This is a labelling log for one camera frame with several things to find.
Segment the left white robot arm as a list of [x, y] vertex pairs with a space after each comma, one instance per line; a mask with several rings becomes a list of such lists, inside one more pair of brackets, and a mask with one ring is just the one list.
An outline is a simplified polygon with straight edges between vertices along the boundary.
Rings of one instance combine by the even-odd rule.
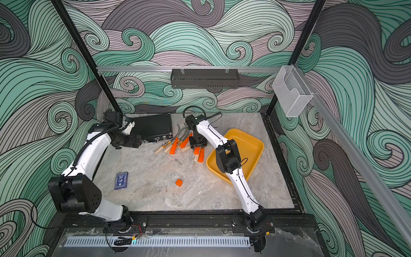
[[74, 161], [48, 183], [58, 212], [92, 215], [106, 222], [120, 222], [126, 230], [132, 226], [129, 209], [105, 199], [93, 179], [109, 146], [116, 149], [141, 146], [141, 136], [133, 130], [135, 126], [134, 118], [116, 111], [106, 112], [102, 123], [92, 125]]

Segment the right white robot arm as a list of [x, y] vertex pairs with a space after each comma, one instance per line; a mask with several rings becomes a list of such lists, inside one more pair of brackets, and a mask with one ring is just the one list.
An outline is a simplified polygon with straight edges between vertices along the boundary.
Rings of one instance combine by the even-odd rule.
[[192, 108], [188, 106], [183, 110], [183, 118], [193, 135], [189, 137], [192, 149], [203, 147], [210, 143], [215, 149], [216, 164], [218, 169], [226, 174], [240, 199], [243, 212], [245, 213], [246, 227], [252, 233], [257, 233], [262, 229], [265, 213], [264, 207], [260, 205], [252, 194], [252, 191], [246, 182], [243, 172], [243, 159], [240, 156], [238, 144], [233, 139], [227, 139], [221, 135], [208, 121], [205, 111], [195, 117], [193, 114], [188, 116], [185, 112]]

